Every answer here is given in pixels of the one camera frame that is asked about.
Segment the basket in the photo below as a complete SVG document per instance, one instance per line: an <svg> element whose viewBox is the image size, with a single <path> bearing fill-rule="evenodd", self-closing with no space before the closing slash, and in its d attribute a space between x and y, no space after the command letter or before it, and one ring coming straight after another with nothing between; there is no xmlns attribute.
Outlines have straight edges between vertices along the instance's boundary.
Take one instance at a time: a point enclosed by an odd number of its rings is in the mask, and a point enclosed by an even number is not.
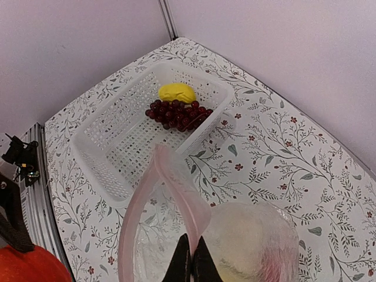
<svg viewBox="0 0 376 282"><path fill-rule="evenodd" d="M197 100L214 112L193 132L165 130L145 116L158 90L168 83L185 83ZM187 156L215 128L234 96L233 88L212 75L177 63L146 69L77 128L70 145L93 189L112 207L125 207L147 168L156 143Z"/></svg>

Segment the floral tablecloth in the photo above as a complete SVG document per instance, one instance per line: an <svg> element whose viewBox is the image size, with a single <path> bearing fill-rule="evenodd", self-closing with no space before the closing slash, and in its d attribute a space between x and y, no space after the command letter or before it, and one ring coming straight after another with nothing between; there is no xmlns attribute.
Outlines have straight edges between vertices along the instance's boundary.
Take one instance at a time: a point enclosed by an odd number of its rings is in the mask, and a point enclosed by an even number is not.
<svg viewBox="0 0 376 282"><path fill-rule="evenodd" d="M92 189L69 139L120 85L169 60L218 76L235 90L215 131L187 159L210 205L265 201L286 209L300 236L300 281L374 281L375 181L328 133L272 89L186 38L114 73L46 123L53 205L76 280L118 280L117 244L125 210L109 207ZM153 214L156 206L157 199L150 199L145 209Z"/></svg>

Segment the yellow lemon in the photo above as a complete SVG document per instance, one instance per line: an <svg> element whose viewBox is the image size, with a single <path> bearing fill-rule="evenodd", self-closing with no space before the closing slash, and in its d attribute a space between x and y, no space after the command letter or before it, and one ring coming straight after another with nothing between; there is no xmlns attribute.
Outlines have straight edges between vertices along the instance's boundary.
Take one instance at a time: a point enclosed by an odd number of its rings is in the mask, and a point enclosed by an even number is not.
<svg viewBox="0 0 376 282"><path fill-rule="evenodd" d="M163 85L159 91L159 98L162 101L172 102L175 99L184 102L186 104L191 104L196 100L196 95L192 87L184 83L171 83Z"/></svg>

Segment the white wall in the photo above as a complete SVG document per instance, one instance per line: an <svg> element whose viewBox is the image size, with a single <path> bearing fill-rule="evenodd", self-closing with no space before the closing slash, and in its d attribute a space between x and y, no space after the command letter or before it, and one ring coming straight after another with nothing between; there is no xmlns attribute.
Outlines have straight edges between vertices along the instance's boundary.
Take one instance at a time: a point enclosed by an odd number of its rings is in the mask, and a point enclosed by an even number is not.
<svg viewBox="0 0 376 282"><path fill-rule="evenodd" d="M0 1L0 132L21 135L169 41L158 1Z"/></svg>
<svg viewBox="0 0 376 282"><path fill-rule="evenodd" d="M225 56L376 172L376 1L170 0L180 36Z"/></svg>

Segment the plastic bag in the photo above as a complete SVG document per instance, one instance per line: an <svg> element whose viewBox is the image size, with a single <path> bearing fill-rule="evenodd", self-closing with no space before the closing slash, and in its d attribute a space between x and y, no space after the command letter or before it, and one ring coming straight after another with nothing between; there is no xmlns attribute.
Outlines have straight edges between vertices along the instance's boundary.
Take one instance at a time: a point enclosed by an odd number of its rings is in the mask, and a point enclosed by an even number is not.
<svg viewBox="0 0 376 282"><path fill-rule="evenodd" d="M223 282L297 282L298 235L288 214L266 203L209 208L184 158L157 145L124 217L120 282L161 282L185 232L191 256L203 235Z"/></svg>
<svg viewBox="0 0 376 282"><path fill-rule="evenodd" d="M283 210L223 203L211 212L203 238L224 282L298 281L298 235Z"/></svg>
<svg viewBox="0 0 376 282"><path fill-rule="evenodd" d="M167 190L166 194L169 192L170 196L166 197L164 191L161 191L163 186ZM157 189L155 194L161 198L169 199L171 202L171 198L174 199L186 231L182 229L181 232L175 233L175 236L165 238L165 241L161 241L158 236L154 238L155 240L148 236L147 243L141 242L135 248L137 228L140 226L144 206L150 199L153 188ZM187 233L190 252L194 254L202 233L209 225L210 216L210 207L194 187L184 158L166 146L156 145L150 165L135 190L124 216L119 237L119 281L134 282L134 272L138 281L161 281L179 237ZM158 217L156 213L149 217L147 222L151 224ZM167 224L167 222L168 220L162 220L162 223ZM135 259L136 269L133 266L135 249L139 255L139 258Z"/></svg>

